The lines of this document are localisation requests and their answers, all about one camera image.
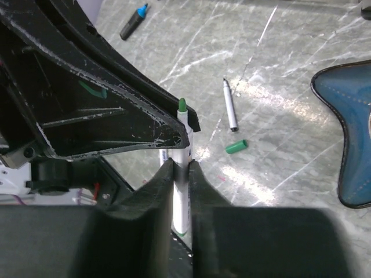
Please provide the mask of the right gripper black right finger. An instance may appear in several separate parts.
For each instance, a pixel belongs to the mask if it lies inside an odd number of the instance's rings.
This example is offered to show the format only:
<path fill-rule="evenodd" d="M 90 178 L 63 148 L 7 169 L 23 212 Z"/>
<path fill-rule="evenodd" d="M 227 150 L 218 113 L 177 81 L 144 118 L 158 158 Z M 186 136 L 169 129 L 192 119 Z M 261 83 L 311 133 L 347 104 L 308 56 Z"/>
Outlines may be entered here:
<path fill-rule="evenodd" d="M 190 164 L 194 277 L 357 277 L 358 262 L 326 210 L 232 205 Z"/>

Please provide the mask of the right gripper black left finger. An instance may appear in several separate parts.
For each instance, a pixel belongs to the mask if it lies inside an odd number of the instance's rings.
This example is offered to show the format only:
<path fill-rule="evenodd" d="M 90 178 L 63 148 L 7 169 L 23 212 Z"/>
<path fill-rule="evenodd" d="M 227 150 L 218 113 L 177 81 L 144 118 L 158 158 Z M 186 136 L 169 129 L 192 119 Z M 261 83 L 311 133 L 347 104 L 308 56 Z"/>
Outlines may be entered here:
<path fill-rule="evenodd" d="M 173 161 L 107 209 L 2 206 L 2 277 L 166 277 Z"/>

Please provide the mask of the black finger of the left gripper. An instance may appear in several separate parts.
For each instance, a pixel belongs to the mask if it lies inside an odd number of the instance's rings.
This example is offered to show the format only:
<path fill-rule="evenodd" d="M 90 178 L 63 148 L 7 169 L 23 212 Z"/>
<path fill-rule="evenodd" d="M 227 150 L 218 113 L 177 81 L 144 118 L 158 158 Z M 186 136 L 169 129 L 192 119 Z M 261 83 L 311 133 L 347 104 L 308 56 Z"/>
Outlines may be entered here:
<path fill-rule="evenodd" d="M 2 156 L 184 148 L 177 109 L 177 98 L 125 60 L 77 1 L 1 2 Z"/>
<path fill-rule="evenodd" d="M 77 73 L 62 82 L 62 108 L 43 123 L 54 133 L 184 133 L 177 119 L 179 100 L 123 58 L 94 28 L 78 2 L 44 1 L 43 12 L 63 36 Z"/>

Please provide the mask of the white pen with green tip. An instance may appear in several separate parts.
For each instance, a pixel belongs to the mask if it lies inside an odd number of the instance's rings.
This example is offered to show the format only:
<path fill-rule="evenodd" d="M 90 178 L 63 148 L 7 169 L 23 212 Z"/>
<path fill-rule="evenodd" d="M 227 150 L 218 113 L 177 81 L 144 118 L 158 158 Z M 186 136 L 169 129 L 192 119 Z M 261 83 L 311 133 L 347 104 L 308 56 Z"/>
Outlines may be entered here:
<path fill-rule="evenodd" d="M 183 237 L 190 226 L 190 195 L 188 170 L 192 161 L 193 129 L 188 124 L 186 100 L 181 98 L 177 110 L 177 119 L 187 131 L 189 146 L 184 149 L 173 149 L 174 183 L 173 183 L 173 226 L 176 233 Z"/>

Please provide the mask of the green pen cap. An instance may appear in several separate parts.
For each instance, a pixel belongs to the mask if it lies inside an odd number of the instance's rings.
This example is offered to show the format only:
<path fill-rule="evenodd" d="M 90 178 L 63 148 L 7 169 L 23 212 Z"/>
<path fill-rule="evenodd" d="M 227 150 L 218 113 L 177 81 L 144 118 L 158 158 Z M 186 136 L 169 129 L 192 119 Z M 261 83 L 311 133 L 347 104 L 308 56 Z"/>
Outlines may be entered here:
<path fill-rule="evenodd" d="M 225 151 L 228 153 L 228 154 L 233 154 L 233 153 L 237 153 L 237 152 L 240 152 L 240 151 L 243 151 L 244 149 L 247 149 L 248 148 L 248 143 L 246 140 L 240 140 L 238 142 L 235 142 L 231 145 L 228 145 L 225 147 Z"/>

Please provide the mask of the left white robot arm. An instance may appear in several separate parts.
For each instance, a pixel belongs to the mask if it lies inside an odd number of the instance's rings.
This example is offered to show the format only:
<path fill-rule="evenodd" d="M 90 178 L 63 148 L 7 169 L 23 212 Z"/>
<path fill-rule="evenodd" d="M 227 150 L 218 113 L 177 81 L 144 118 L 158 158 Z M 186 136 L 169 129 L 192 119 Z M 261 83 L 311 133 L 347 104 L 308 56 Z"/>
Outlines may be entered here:
<path fill-rule="evenodd" d="M 1 2 L 1 194 L 112 196 L 101 157 L 192 158 L 196 112 L 97 31 L 101 1 Z"/>

